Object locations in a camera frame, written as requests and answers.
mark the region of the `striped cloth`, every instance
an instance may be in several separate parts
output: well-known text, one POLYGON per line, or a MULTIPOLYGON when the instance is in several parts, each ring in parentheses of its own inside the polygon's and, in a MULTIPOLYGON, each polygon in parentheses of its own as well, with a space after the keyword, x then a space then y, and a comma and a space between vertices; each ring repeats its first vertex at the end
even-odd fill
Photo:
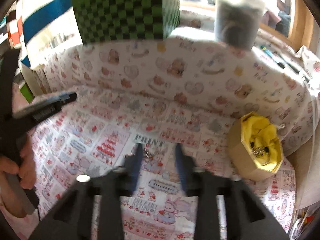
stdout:
POLYGON ((20 60, 27 67, 42 62, 41 51, 57 35, 79 35, 71 0, 17 0, 6 18, 12 48, 21 47, 20 60))
POLYGON ((5 16, 2 22, 0 23, 0 43, 2 37, 7 33, 7 17, 5 16))

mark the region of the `blue and white striped fabric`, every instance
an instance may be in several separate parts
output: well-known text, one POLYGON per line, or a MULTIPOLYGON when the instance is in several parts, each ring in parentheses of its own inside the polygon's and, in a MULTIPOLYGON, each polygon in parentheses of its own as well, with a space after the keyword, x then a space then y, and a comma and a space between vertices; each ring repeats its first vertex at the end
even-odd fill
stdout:
POLYGON ((22 5, 23 22, 20 60, 27 67, 42 63, 39 53, 54 37, 79 32, 71 0, 19 0, 17 4, 22 5))

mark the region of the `metal clip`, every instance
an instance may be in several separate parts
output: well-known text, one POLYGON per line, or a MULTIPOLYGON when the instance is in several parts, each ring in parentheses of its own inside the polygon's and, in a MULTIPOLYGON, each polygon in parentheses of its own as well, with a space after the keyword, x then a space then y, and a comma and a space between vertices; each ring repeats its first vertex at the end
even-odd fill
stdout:
POLYGON ((270 162, 271 156, 268 147, 259 147, 252 151, 252 154, 256 158, 263 157, 264 154, 267 154, 268 160, 265 161, 265 163, 262 163, 261 165, 267 165, 270 162))
MULTIPOLYGON (((153 153, 151 153, 148 149, 144 149, 143 150, 143 153, 144 153, 144 155, 143 155, 143 157, 144 158, 151 158, 152 156, 153 156, 153 153)), ((129 157, 129 156, 133 156, 134 155, 134 153, 130 153, 130 154, 126 154, 126 155, 124 155, 124 158, 127 158, 127 157, 129 157)))

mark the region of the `window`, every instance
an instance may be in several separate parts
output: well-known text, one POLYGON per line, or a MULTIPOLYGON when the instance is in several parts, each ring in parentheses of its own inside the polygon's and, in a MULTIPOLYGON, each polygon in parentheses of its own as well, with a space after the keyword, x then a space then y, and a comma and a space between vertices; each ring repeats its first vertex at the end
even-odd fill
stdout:
MULTIPOLYGON (((263 0, 266 10, 260 28, 286 42, 295 50, 309 47, 313 34, 313 17, 302 0, 263 0)), ((215 0, 180 0, 182 7, 215 11, 215 0)))

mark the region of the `black and green checkered pattern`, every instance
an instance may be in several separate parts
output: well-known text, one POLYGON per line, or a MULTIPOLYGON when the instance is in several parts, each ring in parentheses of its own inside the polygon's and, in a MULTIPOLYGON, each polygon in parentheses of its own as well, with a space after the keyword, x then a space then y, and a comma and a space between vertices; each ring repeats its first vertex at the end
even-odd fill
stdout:
POLYGON ((83 44, 165 39, 179 25, 179 0, 72 0, 83 44))

